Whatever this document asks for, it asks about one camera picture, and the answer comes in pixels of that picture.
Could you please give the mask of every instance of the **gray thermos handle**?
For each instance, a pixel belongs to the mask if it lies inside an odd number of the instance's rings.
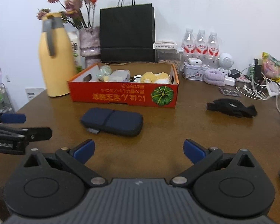
[[[43,22],[43,31],[46,32],[46,39],[49,49],[50,56],[55,56],[55,48],[53,43],[53,34],[52,34],[52,23],[53,19],[48,18]]]

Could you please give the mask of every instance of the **small black card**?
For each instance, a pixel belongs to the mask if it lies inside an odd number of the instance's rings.
[[[240,93],[235,89],[220,87],[219,90],[223,95],[226,96],[241,97]]]

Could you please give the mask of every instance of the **orange cardboard box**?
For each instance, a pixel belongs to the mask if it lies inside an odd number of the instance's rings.
[[[179,81],[173,64],[150,62],[108,64],[113,71],[129,70],[131,76],[143,75],[148,71],[154,74],[166,72],[170,76],[172,84],[102,82],[97,79],[97,75],[100,74],[99,68],[102,65],[105,64],[93,64],[68,81],[73,101],[175,107]]]

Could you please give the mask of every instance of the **white robot figurine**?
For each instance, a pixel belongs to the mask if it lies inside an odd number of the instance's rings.
[[[226,76],[231,74],[230,68],[234,64],[233,58],[230,54],[228,53],[222,53],[219,56],[219,65],[220,67],[218,68],[219,71],[223,72]]]

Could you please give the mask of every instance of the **water bottle label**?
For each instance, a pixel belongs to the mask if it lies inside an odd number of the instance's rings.
[[[217,56],[219,54],[219,48],[209,47],[208,54]]]
[[[184,52],[186,53],[195,53],[195,45],[187,44],[184,46]]]
[[[206,54],[208,52],[207,46],[203,44],[196,46],[196,52],[199,54]]]

